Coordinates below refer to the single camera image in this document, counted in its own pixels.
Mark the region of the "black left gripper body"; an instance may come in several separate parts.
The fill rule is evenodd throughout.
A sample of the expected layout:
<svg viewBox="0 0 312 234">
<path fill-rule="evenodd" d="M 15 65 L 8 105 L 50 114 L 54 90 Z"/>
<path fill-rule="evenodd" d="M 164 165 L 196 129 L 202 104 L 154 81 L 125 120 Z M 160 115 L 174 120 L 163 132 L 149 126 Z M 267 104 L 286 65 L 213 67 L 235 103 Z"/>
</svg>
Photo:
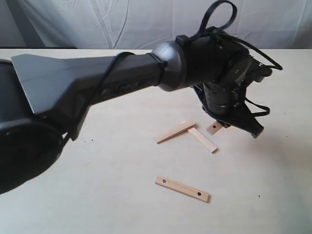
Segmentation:
<svg viewBox="0 0 312 234">
<path fill-rule="evenodd" d="M 256 119 L 245 104 L 246 90 L 221 88 L 213 82 L 194 86 L 203 110 L 223 125 L 255 126 Z"/>
</svg>

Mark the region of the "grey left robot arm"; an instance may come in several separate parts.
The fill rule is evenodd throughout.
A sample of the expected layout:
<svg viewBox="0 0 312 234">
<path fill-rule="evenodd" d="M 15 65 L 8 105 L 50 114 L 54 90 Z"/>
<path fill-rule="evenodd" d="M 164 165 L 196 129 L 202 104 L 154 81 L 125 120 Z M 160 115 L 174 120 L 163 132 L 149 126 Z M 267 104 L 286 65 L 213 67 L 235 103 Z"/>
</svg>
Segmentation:
<svg viewBox="0 0 312 234">
<path fill-rule="evenodd" d="M 249 51 L 227 34 L 178 36 L 152 52 L 58 59 L 30 54 L 0 62 L 0 191 L 39 176 L 75 140 L 92 105 L 147 87 L 193 87 L 207 114 L 258 137 L 245 105 L 262 75 Z"/>
</svg>

